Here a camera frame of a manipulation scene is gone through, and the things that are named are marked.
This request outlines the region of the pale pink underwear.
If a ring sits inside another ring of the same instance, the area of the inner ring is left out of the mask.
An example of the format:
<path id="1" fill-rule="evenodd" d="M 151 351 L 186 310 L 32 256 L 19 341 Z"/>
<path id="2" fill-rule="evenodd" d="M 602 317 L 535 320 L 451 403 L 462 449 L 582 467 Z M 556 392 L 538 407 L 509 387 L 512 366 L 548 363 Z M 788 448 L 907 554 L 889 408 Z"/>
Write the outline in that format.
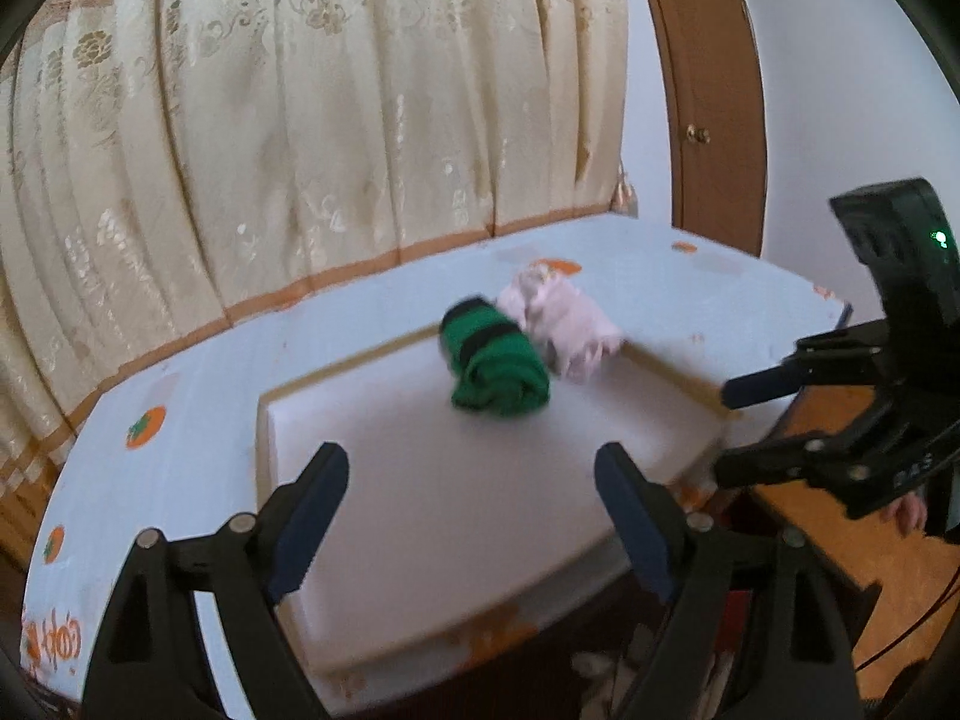
<path id="1" fill-rule="evenodd" d="M 546 263 L 519 271 L 494 307 L 521 328 L 560 379 L 584 382 L 625 343 L 601 306 Z"/>

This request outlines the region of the brown wooden door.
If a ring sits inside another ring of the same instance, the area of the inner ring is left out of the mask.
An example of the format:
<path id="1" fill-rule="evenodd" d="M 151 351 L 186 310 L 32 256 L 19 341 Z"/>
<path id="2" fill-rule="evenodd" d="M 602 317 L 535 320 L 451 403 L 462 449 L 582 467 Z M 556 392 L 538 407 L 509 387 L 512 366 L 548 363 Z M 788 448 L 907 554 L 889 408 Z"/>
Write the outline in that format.
<path id="1" fill-rule="evenodd" d="M 757 255 L 766 199 L 760 62 L 745 0 L 647 0 L 664 75 L 672 223 Z M 685 129 L 706 127 L 708 145 Z"/>

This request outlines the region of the beige floral curtain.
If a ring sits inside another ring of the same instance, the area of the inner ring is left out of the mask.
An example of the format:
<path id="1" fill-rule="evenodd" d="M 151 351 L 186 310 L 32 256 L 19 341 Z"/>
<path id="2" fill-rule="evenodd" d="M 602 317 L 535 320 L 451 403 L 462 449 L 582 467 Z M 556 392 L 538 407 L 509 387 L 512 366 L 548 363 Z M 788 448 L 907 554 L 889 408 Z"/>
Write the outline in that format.
<path id="1" fill-rule="evenodd" d="M 628 0 L 47 0 L 2 65 L 2 466 L 363 271 L 605 210 Z"/>

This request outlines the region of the shallow cardboard tray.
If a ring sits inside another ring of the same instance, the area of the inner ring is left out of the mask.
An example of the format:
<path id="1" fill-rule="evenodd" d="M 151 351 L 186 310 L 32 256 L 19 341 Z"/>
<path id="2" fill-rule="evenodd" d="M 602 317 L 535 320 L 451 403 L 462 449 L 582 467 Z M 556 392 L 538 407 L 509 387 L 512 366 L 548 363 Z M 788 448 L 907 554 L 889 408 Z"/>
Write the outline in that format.
<path id="1" fill-rule="evenodd" d="M 713 388 L 627 346 L 583 383 L 558 380 L 520 418 L 452 405 L 434 328 L 394 338 L 260 397 L 257 486 L 295 479 L 321 445 L 348 486 L 301 589 L 285 603 L 319 676 L 452 631 L 558 574 L 610 535 L 594 457 L 617 442 L 656 483 L 721 444 Z"/>

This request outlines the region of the brass door knob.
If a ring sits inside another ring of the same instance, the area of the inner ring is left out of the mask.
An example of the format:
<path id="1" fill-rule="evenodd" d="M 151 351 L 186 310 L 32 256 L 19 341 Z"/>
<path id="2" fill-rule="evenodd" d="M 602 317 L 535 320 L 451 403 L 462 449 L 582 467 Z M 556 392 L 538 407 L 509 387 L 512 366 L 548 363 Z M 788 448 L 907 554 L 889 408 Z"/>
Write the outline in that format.
<path id="1" fill-rule="evenodd" d="M 690 124 L 685 129 L 685 138 L 690 143 L 708 145 L 708 143 L 711 142 L 711 133 L 709 133 L 706 127 L 697 127 L 696 125 Z"/>

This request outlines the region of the green underwear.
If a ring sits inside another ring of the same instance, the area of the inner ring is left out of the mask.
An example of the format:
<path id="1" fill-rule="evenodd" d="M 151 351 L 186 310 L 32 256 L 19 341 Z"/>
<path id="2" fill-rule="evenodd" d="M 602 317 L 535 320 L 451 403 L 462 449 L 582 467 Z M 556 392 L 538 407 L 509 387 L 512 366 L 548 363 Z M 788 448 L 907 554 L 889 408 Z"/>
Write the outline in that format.
<path id="1" fill-rule="evenodd" d="M 439 343 L 455 378 L 455 408 L 519 418 L 550 401 L 550 374 L 534 344 L 485 298 L 453 305 L 439 324 Z"/>

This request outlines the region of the curtain tassel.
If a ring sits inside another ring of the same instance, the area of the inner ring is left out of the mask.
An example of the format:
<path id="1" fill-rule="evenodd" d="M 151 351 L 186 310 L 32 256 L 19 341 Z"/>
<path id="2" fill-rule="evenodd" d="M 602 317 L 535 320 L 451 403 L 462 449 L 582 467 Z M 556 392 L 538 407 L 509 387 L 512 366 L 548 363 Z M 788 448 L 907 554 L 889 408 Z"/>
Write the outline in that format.
<path id="1" fill-rule="evenodd" d="M 640 214 L 638 195 L 623 164 L 619 164 L 619 177 L 610 200 L 610 211 L 617 215 L 630 216 L 630 218 L 636 218 Z"/>

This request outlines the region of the white persimmon print tablecloth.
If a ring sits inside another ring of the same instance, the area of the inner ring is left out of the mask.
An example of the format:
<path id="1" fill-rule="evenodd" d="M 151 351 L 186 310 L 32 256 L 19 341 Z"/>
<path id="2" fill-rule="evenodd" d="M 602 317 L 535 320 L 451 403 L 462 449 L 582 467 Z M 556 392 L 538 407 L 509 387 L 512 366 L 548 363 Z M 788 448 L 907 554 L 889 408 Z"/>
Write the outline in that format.
<path id="1" fill-rule="evenodd" d="M 779 266 L 670 227 L 604 215 L 517 232 L 398 266 L 248 320 L 171 356 L 99 400 L 68 454 L 29 564 L 21 660 L 57 694 L 82 695 L 112 585 L 135 536 L 206 535 L 256 511 L 257 408 L 267 390 L 394 338 L 438 328 L 540 260 L 576 284 L 667 371 L 718 388 L 773 366 L 850 309 Z M 766 436 L 786 406 L 731 415 L 722 444 Z M 546 631 L 623 575 L 613 528 L 534 589 L 406 652 L 327 676 L 324 704 L 353 713 L 413 694 Z"/>

